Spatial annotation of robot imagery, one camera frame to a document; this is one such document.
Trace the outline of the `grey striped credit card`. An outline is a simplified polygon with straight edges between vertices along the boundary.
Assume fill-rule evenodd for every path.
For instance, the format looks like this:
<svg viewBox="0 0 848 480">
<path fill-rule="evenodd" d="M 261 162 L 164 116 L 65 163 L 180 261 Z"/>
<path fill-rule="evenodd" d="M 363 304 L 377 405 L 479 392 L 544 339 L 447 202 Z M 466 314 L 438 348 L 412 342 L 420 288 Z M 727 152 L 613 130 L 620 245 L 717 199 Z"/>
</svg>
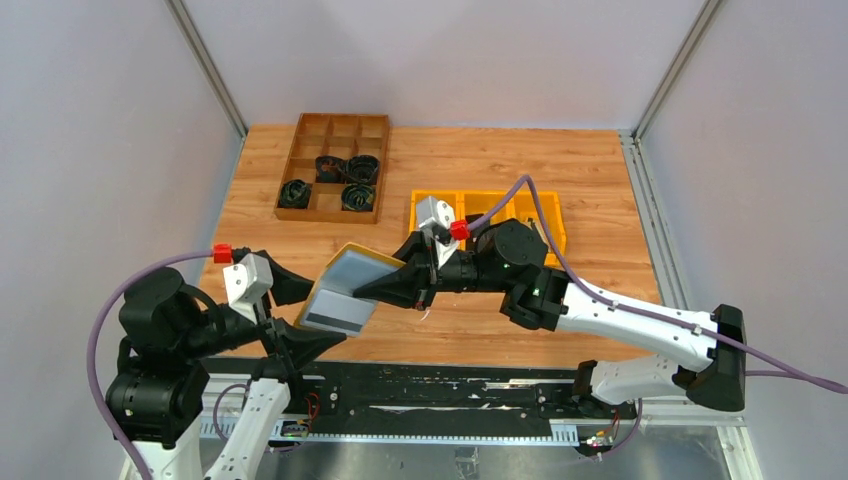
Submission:
<svg viewBox="0 0 848 480">
<path fill-rule="evenodd" d="M 359 336 L 374 314 L 377 302 L 321 289 L 307 305 L 299 324 L 316 330 Z"/>
</svg>

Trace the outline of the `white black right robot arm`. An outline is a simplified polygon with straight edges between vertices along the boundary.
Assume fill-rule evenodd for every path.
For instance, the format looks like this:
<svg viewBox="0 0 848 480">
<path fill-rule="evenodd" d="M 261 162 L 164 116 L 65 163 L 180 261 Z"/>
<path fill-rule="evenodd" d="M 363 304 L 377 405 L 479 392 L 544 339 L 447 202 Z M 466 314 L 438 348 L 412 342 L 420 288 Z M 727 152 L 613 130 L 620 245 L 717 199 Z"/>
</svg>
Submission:
<svg viewBox="0 0 848 480">
<path fill-rule="evenodd" d="M 675 395 L 712 410 L 744 409 L 740 309 L 678 310 L 611 293 L 547 266 L 540 233 L 517 220 L 482 228 L 469 250 L 450 249 L 445 235 L 442 228 L 411 234 L 394 255 L 402 266 L 356 288 L 354 297 L 422 310 L 440 292 L 500 293 L 501 313 L 525 329 L 588 333 L 647 350 L 629 361 L 578 365 L 568 401 L 584 417 Z"/>
</svg>

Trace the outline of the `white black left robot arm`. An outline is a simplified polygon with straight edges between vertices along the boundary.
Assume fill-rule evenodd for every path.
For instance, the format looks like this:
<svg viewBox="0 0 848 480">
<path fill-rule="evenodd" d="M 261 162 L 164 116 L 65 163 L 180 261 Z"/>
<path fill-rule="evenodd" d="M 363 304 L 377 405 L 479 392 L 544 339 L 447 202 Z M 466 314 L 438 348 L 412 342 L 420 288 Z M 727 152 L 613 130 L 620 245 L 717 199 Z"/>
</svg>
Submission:
<svg viewBox="0 0 848 480">
<path fill-rule="evenodd" d="M 316 404 L 304 367 L 344 340 L 341 333 L 303 330 L 272 315 L 273 306 L 305 300 L 312 282 L 267 252 L 219 244 L 207 257 L 224 265 L 224 303 L 188 284 L 175 258 L 133 275 L 106 303 L 118 309 L 125 335 L 116 377 L 94 398 L 138 479 L 254 478 L 280 415 Z M 200 426 L 210 379 L 204 360 L 252 342 L 265 354 L 231 435 L 204 467 Z"/>
</svg>

